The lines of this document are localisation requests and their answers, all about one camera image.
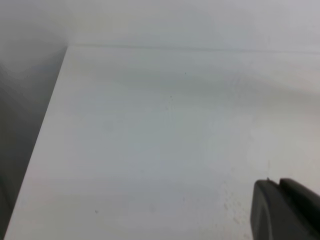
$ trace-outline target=black object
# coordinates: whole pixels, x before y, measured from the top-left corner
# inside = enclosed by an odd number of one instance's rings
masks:
[[[320,197],[292,179],[258,180],[250,221],[254,240],[320,240]]]

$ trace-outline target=white table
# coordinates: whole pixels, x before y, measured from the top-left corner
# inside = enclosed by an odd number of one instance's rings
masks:
[[[320,192],[320,56],[71,46],[5,240],[250,239],[257,179]]]

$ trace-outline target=white wall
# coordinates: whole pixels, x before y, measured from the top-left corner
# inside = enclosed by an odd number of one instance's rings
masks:
[[[314,53],[319,9],[318,0],[1,0],[0,174],[11,199],[67,44]]]
[[[23,23],[71,44],[320,51],[319,8],[317,0],[3,0],[0,30],[12,39]]]

